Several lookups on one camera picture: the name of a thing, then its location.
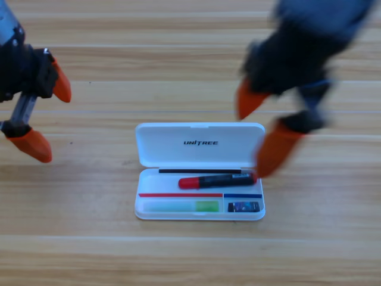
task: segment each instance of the wood grain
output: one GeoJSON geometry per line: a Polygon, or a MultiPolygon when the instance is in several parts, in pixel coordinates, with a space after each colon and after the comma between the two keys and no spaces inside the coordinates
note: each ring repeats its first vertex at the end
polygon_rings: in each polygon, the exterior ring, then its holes
{"type": "MultiPolygon", "coordinates": [[[[258,222],[139,220],[135,127],[234,122],[247,44],[272,31],[275,1],[9,0],[49,47],[73,100],[39,99],[40,164],[0,139],[0,285],[379,286],[380,11],[333,64],[330,125],[264,180],[258,222]]],[[[0,105],[11,115],[15,100],[0,105]]],[[[246,122],[270,129],[288,92],[246,122]]]]}

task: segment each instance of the white case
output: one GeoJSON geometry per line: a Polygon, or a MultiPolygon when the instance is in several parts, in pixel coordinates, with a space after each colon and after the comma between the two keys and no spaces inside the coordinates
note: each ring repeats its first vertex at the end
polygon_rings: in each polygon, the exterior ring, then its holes
{"type": "Polygon", "coordinates": [[[220,175],[205,170],[240,170],[249,172],[256,166],[254,152],[264,138],[265,129],[258,123],[143,123],[136,127],[139,160],[145,167],[139,177],[135,215],[150,220],[259,220],[266,208],[262,181],[254,186],[230,186],[182,190],[181,178],[220,175]],[[192,170],[189,173],[166,173],[165,170],[192,170]],[[150,194],[222,194],[222,197],[141,197],[150,194]],[[227,198],[226,194],[255,198],[227,198]],[[196,212],[174,207],[191,207],[196,201],[218,201],[218,212],[196,212]],[[256,201],[259,212],[228,212],[228,203],[256,201]],[[171,210],[147,210],[146,206],[171,210]]]}

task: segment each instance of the red strip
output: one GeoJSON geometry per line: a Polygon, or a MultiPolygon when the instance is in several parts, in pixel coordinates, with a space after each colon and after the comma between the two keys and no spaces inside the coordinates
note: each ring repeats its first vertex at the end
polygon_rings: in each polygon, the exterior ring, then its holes
{"type": "Polygon", "coordinates": [[[141,193],[140,197],[212,197],[221,198],[222,194],[183,194],[183,193],[141,193]]]}

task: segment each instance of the orange fingertip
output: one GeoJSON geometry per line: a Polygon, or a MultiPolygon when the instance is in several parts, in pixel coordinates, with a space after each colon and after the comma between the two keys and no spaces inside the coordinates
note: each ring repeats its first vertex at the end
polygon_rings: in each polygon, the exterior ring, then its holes
{"type": "Polygon", "coordinates": [[[55,58],[54,58],[54,62],[52,63],[52,65],[58,73],[58,79],[55,82],[53,93],[61,101],[70,102],[71,101],[70,81],[67,78],[67,76],[64,74],[64,72],[62,71],[61,67],[58,65],[58,62],[55,58]]]}
{"type": "Polygon", "coordinates": [[[275,128],[266,135],[256,154],[258,176],[266,178],[280,169],[304,136],[302,133],[288,129],[282,122],[278,121],[275,128]]]}
{"type": "Polygon", "coordinates": [[[31,129],[22,137],[7,138],[21,152],[39,160],[42,163],[52,161],[52,150],[49,142],[38,131],[31,129]]]}
{"type": "Polygon", "coordinates": [[[250,82],[244,79],[237,90],[236,111],[239,120],[243,120],[253,113],[271,93],[252,92],[250,82]]]}

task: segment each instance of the case lid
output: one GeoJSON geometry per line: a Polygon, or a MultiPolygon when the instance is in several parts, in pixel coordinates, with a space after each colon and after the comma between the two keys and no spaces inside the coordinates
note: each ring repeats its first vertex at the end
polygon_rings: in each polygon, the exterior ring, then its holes
{"type": "Polygon", "coordinates": [[[256,166],[264,138],[258,123],[143,123],[136,127],[140,163],[167,169],[239,169],[256,166]]]}

